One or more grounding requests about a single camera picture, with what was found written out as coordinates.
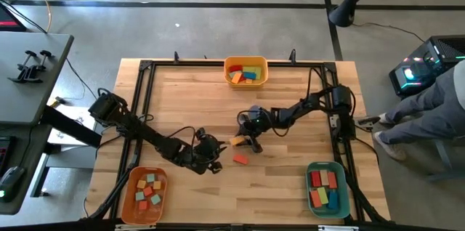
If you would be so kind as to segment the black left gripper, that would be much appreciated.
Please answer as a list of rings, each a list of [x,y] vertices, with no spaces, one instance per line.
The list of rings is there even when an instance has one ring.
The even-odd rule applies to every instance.
[[[227,146],[221,145],[220,141],[210,134],[196,132],[195,138],[199,143],[186,149],[181,165],[197,174],[204,174],[206,171],[212,174],[219,173],[222,170],[222,164],[218,161],[219,154]]]

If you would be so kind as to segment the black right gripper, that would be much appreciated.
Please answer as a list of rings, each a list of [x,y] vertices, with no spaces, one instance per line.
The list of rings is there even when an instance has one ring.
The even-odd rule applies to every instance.
[[[254,153],[261,153],[262,146],[256,140],[261,133],[272,128],[272,119],[270,111],[259,107],[252,106],[248,110],[242,110],[238,113],[239,130],[236,136],[249,136],[248,143]]]

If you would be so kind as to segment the yellow plastic bin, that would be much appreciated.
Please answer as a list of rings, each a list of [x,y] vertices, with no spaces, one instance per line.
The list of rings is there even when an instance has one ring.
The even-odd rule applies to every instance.
[[[246,79],[238,84],[233,84],[229,76],[231,65],[260,67],[262,69],[261,78],[259,80]],[[268,63],[262,56],[230,56],[225,59],[224,74],[226,82],[233,88],[258,88],[268,80]]]

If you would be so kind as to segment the orange plastic bin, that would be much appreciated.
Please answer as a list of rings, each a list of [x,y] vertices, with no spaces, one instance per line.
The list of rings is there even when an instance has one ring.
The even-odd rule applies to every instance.
[[[148,174],[155,174],[155,180],[161,181],[160,190],[153,189],[153,182],[147,181],[146,176]],[[148,202],[148,208],[144,211],[138,209],[139,201],[135,200],[135,193],[143,192],[143,189],[137,188],[137,183],[139,180],[145,180],[145,187],[151,186],[153,189],[153,193],[150,196],[145,196],[145,200]],[[163,169],[142,166],[132,169],[129,175],[121,212],[122,221],[125,224],[133,225],[155,225],[160,220],[163,213],[163,205],[164,199],[166,198],[167,187],[168,179],[166,172]],[[161,202],[157,205],[153,205],[150,199],[156,194],[161,196]]]

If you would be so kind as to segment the silver metal plate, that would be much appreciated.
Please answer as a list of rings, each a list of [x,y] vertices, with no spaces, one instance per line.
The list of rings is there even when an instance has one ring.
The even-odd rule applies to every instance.
[[[155,225],[116,224],[114,231],[150,231],[155,229]]]
[[[318,225],[318,231],[360,231],[359,227],[345,225]]]

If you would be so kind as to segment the teal plastic bin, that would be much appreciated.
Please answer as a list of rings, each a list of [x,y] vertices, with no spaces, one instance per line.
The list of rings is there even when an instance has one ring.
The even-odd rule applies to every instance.
[[[339,196],[339,208],[336,210],[331,210],[327,207],[327,204],[322,204],[319,208],[313,208],[312,203],[310,200],[310,190],[317,190],[318,187],[313,187],[311,184],[310,179],[310,172],[311,171],[320,171],[320,170],[327,170],[335,172],[337,177],[337,185],[336,189],[330,189],[328,186],[320,186],[324,187],[326,193],[328,195],[329,191],[335,190]],[[349,202],[349,193],[346,184],[346,178],[344,175],[343,167],[337,162],[313,162],[310,163],[307,167],[306,173],[306,188],[307,188],[307,203],[310,211],[317,217],[326,218],[326,219],[343,219],[350,214],[350,202]]]

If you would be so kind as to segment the person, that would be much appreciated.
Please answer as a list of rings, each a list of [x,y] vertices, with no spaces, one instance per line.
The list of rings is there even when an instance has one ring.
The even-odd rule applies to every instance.
[[[376,132],[374,139],[397,161],[406,159],[401,144],[465,137],[465,60],[382,113],[379,122],[391,128]]]

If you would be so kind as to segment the black lit computer tower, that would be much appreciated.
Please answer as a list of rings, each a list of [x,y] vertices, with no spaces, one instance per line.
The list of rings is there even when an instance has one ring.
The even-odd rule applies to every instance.
[[[389,79],[395,94],[404,99],[431,86],[462,60],[465,35],[431,36],[389,72]]]

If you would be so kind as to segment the dark desk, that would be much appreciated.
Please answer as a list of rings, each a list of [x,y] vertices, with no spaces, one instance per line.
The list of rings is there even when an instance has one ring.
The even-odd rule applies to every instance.
[[[0,128],[0,137],[13,136],[16,139],[11,157],[5,168],[19,166],[25,169],[25,173],[17,184],[14,198],[8,203],[3,203],[0,200],[0,215],[14,215],[19,212],[51,130],[52,127],[49,125]]]

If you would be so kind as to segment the grey side table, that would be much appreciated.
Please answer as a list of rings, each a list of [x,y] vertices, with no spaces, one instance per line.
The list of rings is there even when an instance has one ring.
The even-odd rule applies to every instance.
[[[32,125],[39,121],[73,40],[72,35],[66,34],[0,32],[0,123]],[[41,63],[41,50],[53,55],[44,63],[46,70],[38,72],[42,83],[19,84],[9,80],[20,74],[17,64],[25,61],[27,50],[37,54],[27,66]]]

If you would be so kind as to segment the black computer mouse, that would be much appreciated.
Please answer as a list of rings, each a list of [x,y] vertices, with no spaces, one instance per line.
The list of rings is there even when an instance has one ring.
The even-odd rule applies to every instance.
[[[18,194],[25,169],[20,166],[9,168],[0,179],[0,202],[8,203]]]

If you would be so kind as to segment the black keyboard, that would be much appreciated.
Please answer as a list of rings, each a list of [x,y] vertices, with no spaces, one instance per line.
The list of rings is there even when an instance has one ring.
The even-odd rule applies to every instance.
[[[0,137],[0,177],[7,171],[16,142],[17,138],[14,136]]]

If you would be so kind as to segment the black monitor red screen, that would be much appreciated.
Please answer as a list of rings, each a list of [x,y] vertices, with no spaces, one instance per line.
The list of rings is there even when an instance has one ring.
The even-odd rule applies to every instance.
[[[0,31],[26,31],[26,27],[2,4],[0,4]]]

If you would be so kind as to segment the grey metal desk frame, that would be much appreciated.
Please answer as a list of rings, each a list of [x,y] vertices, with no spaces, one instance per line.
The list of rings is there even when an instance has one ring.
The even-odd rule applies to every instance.
[[[429,174],[426,179],[429,182],[439,182],[442,180],[450,179],[465,179],[465,167],[461,168],[460,166],[457,166],[451,159],[450,155],[453,152],[452,145],[447,144],[441,139],[435,139],[433,143],[437,149],[444,170],[440,173]]]

